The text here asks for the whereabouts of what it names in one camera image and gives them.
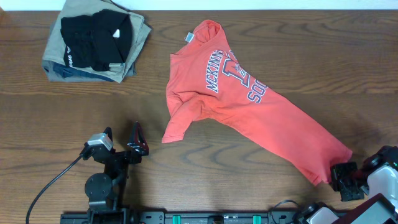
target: red shirt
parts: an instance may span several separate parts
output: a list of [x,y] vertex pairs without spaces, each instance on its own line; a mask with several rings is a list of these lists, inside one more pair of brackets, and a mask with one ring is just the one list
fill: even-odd
[[193,40],[171,55],[166,87],[171,119],[163,143],[182,140],[192,121],[215,119],[290,161],[314,185],[330,181],[330,167],[352,152],[325,128],[248,74],[223,28],[203,21]]

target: wooden surface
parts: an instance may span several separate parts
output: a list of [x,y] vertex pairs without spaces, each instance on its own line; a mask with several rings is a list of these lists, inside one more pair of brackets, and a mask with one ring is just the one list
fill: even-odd
[[[132,121],[150,147],[131,167],[125,204],[184,210],[267,210],[285,199],[342,203],[289,162],[213,120],[183,141],[161,144],[169,54],[202,20],[220,22],[241,65],[353,150],[361,162],[398,142],[398,12],[138,12],[153,30],[137,76],[117,83],[49,83],[40,64],[58,12],[7,12],[0,23],[0,223],[23,223],[37,193],[94,134],[112,127],[122,150]],[[40,198],[31,223],[85,211],[86,179],[103,166],[81,161]]]

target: wire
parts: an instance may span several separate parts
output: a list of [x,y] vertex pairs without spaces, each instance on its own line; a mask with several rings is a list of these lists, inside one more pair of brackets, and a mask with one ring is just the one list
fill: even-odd
[[77,159],[75,161],[73,161],[65,170],[63,170],[58,176],[56,176],[54,179],[52,179],[50,181],[50,183],[48,183],[42,191],[40,191],[40,193],[36,196],[35,200],[33,200],[32,204],[30,205],[27,214],[26,214],[26,224],[29,224],[29,217],[30,217],[30,213],[32,212],[33,206],[35,206],[37,200],[40,198],[40,196],[42,196],[42,194],[45,192],[45,190],[48,189],[48,187],[50,187],[55,181],[57,181],[63,174],[65,174],[68,170],[70,170],[70,168],[72,168],[79,160],[81,159],[81,156],[77,157]]
[[[297,202],[293,201],[293,200],[284,200],[284,201],[279,202],[277,205],[275,205],[275,206],[274,206],[272,209],[270,209],[269,212],[268,212],[268,213],[269,213],[269,216],[271,216],[271,218],[272,218],[272,221],[274,221],[274,224],[279,224],[279,223],[277,223],[277,222],[275,221],[274,215],[272,214],[272,212],[275,210],[276,207],[278,207],[279,205],[283,205],[283,204],[285,204],[285,203],[293,203],[293,204],[295,204],[298,208],[300,208],[300,205],[299,205]],[[291,223],[293,223],[293,222],[295,221],[296,214],[293,216],[292,221],[289,222],[289,223],[287,223],[287,224],[291,224]]]

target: black cable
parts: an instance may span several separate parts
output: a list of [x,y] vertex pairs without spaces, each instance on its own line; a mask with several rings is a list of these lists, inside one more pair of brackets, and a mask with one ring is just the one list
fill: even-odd
[[[275,221],[274,216],[273,216],[273,214],[272,214],[272,211],[273,211],[276,207],[278,207],[279,205],[282,205],[282,204],[285,204],[285,203],[293,203],[293,204],[295,204],[298,208],[300,208],[300,205],[299,205],[297,202],[293,201],[293,200],[284,200],[284,201],[279,202],[277,205],[275,205],[275,206],[274,206],[272,209],[270,209],[269,212],[268,212],[269,216],[272,218],[272,221],[274,221],[274,224],[279,224],[279,223],[277,223],[277,222]],[[293,222],[295,221],[296,214],[293,216],[293,220],[292,220],[291,222],[289,222],[289,223],[286,223],[286,224],[291,224],[291,223],[293,223]]]
[[56,176],[54,179],[52,179],[50,181],[50,183],[48,183],[42,191],[40,191],[40,193],[36,196],[35,200],[33,200],[32,204],[30,205],[27,214],[26,214],[26,224],[29,224],[29,217],[30,217],[30,213],[32,212],[33,206],[35,206],[37,200],[39,199],[40,196],[42,196],[42,194],[45,192],[45,190],[48,189],[48,187],[50,187],[55,181],[57,181],[63,174],[65,174],[68,170],[70,170],[70,168],[72,168],[79,160],[81,159],[81,156],[77,157],[77,159],[75,161],[73,161],[65,170],[63,170],[58,176]]

